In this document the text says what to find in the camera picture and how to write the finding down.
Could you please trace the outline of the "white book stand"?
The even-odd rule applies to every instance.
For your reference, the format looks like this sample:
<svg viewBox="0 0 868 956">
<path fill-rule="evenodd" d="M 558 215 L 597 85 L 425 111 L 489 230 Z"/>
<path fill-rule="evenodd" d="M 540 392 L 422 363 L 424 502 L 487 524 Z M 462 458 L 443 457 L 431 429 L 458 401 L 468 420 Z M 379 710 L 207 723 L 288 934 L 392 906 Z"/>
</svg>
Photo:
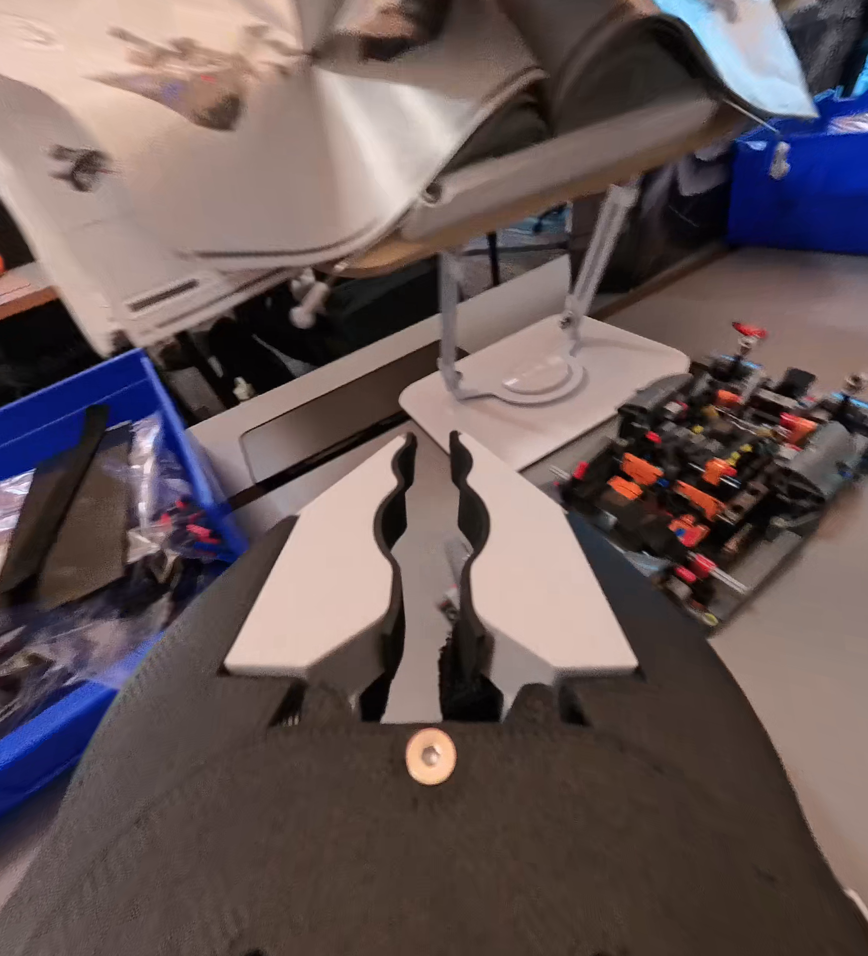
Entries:
<svg viewBox="0 0 868 956">
<path fill-rule="evenodd" d="M 413 372 L 395 395 L 394 374 L 412 357 L 397 338 L 305 376 L 293 411 L 312 415 L 316 450 L 386 417 L 397 404 L 442 447 L 455 428 L 523 469 L 609 417 L 640 386 L 686 367 L 682 353 L 610 332 L 591 305 L 638 177 L 734 133 L 742 117 L 769 113 L 727 87 L 698 84 L 648 105 L 561 132 L 454 172 L 436 168 L 457 137 L 460 108 L 427 91 L 394 87 L 368 107 L 313 93 L 297 120 L 292 185 L 324 187 L 318 226 L 331 243 L 307 246 L 304 265 L 387 273 L 563 202 L 606 193 L 593 249 L 558 310 L 548 288 L 479 296 L 458 306 L 451 273 L 439 307 L 438 371 Z"/>
</svg>

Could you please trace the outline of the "wooden side table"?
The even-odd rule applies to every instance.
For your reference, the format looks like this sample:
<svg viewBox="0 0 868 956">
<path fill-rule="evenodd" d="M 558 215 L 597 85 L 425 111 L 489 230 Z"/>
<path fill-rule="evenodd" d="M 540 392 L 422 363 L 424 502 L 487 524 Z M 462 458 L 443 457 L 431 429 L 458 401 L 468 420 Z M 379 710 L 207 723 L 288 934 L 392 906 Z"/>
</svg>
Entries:
<svg viewBox="0 0 868 956">
<path fill-rule="evenodd" d="M 0 276 L 0 321 L 59 300 L 59 294 L 37 262 L 7 270 Z"/>
</svg>

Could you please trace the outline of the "blue bin with white label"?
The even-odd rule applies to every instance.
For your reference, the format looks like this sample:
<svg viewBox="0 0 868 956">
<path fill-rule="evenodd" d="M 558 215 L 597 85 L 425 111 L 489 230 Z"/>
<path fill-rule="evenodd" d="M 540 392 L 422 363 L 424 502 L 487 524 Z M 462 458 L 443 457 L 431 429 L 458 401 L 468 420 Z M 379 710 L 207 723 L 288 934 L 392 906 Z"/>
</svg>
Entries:
<svg viewBox="0 0 868 956">
<path fill-rule="evenodd" d="M 868 131 L 737 139 L 727 242 L 868 257 Z"/>
</svg>

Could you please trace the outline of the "blue bin with plastic bags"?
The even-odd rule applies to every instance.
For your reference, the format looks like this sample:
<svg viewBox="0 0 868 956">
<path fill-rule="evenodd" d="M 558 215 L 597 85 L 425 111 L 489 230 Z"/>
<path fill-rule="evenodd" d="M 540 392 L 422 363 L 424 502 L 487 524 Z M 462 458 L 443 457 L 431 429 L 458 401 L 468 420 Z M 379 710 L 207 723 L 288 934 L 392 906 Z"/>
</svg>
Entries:
<svg viewBox="0 0 868 956">
<path fill-rule="evenodd" d="M 204 454 L 189 440 L 173 400 L 145 352 L 136 349 L 0 408 L 0 480 L 30 471 L 80 436 L 84 409 L 108 408 L 108 424 L 156 414 L 167 446 L 191 485 L 191 497 L 224 542 L 220 560 L 232 564 L 248 542 L 230 515 Z M 0 819 L 82 757 L 126 676 L 156 643 L 145 642 L 116 667 L 116 685 L 85 681 L 0 741 Z"/>
</svg>

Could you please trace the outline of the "clear plastic bags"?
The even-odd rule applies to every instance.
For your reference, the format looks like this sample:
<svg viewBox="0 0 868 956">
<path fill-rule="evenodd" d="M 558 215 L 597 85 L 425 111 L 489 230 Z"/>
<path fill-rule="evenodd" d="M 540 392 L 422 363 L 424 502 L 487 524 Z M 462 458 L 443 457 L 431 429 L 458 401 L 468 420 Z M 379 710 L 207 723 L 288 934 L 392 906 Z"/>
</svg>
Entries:
<svg viewBox="0 0 868 956">
<path fill-rule="evenodd" d="M 0 598 L 0 741 L 83 682 L 115 687 L 116 665 L 159 637 L 228 566 L 161 417 L 131 426 L 121 578 L 54 611 Z M 34 471 L 0 480 L 0 573 Z"/>
</svg>

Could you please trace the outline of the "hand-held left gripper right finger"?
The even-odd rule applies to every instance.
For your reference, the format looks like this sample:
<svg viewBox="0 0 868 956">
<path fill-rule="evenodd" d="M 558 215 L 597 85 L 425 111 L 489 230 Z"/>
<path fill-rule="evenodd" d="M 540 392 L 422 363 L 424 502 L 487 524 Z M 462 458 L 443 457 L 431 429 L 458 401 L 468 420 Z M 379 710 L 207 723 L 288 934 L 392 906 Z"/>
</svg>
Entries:
<svg viewBox="0 0 868 956">
<path fill-rule="evenodd" d="M 468 546 L 439 659 L 447 722 L 496 723 L 527 686 L 633 674 L 638 659 L 563 508 L 474 437 L 449 437 Z"/>
</svg>

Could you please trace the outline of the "black cardboard sheet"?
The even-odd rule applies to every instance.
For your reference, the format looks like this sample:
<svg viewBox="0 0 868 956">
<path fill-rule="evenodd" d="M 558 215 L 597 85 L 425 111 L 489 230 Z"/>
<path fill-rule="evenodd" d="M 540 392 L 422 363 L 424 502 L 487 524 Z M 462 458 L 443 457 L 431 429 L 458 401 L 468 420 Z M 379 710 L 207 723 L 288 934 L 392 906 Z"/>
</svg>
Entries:
<svg viewBox="0 0 868 956">
<path fill-rule="evenodd" d="M 0 573 L 0 598 L 54 611 L 121 578 L 131 424 L 88 406 L 76 443 L 34 471 Z"/>
</svg>

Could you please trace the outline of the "large lego car chassis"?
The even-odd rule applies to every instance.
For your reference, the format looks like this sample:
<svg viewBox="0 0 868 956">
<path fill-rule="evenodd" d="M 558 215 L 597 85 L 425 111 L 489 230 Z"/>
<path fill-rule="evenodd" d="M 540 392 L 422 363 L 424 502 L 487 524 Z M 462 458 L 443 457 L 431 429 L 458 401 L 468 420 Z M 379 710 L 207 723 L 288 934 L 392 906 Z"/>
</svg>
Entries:
<svg viewBox="0 0 868 956">
<path fill-rule="evenodd" d="M 708 631 L 868 476 L 868 370 L 820 393 L 808 370 L 769 376 L 751 360 L 766 329 L 732 327 L 731 354 L 637 390 L 616 434 L 544 486 Z"/>
</svg>

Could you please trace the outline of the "lego instruction booklet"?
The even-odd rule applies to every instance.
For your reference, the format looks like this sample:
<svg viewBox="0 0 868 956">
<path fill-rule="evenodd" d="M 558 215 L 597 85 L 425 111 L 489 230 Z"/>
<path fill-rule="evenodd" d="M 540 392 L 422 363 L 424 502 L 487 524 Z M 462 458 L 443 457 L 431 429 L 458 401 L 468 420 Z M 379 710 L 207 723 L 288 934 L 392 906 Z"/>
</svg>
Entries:
<svg viewBox="0 0 868 956">
<path fill-rule="evenodd" d="M 815 116 L 773 2 L 0 2 L 0 199 L 102 356 L 644 170 L 721 106 Z"/>
</svg>

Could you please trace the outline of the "small grey lego piece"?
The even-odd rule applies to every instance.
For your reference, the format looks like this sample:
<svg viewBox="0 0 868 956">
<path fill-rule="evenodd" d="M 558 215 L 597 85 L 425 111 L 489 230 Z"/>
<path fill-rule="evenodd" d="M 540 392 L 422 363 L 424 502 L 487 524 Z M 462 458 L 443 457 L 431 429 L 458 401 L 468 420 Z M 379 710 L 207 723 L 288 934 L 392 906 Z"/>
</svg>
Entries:
<svg viewBox="0 0 868 956">
<path fill-rule="evenodd" d="M 458 535 L 445 542 L 443 553 L 450 574 L 450 584 L 443 594 L 439 607 L 443 616 L 453 623 L 460 610 L 460 585 L 464 566 L 471 556 L 472 548 L 463 536 Z"/>
</svg>

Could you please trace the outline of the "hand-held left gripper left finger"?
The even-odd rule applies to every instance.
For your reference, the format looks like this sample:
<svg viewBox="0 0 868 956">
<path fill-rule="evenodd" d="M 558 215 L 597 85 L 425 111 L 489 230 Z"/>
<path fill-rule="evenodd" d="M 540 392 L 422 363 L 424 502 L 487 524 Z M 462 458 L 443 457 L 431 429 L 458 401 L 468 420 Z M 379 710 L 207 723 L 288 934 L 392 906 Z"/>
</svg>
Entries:
<svg viewBox="0 0 868 956">
<path fill-rule="evenodd" d="M 287 535 L 224 659 L 239 677 L 331 687 L 380 721 L 404 654 L 394 545 L 406 530 L 417 438 L 395 437 L 276 529 Z"/>
</svg>

